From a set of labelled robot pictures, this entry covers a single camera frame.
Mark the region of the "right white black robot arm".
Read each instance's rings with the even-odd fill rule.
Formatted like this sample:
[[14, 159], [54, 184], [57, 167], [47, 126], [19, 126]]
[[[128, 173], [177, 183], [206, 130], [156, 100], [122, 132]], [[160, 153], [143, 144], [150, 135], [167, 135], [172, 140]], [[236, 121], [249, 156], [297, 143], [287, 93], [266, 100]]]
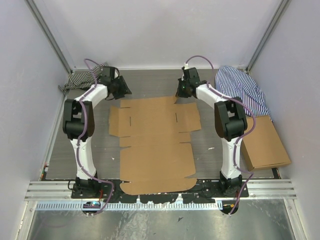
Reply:
[[248, 128], [244, 107], [239, 98], [231, 98], [214, 89], [199, 76], [184, 74], [178, 79], [176, 96], [195, 97], [214, 110], [214, 127], [222, 142], [222, 167], [219, 172], [219, 189], [223, 196], [240, 196], [243, 186], [240, 171], [240, 137]]

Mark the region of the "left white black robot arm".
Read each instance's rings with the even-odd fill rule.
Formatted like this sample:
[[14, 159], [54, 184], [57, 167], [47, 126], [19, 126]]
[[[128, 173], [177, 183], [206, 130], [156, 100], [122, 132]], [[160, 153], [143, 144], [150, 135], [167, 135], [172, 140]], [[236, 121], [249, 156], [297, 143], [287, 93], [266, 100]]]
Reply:
[[82, 95], [64, 102], [62, 130], [73, 147], [76, 177], [72, 197], [97, 198], [102, 181], [98, 179], [92, 154], [92, 136], [95, 132], [94, 108], [109, 95], [120, 99], [130, 95], [123, 76], [103, 75]]

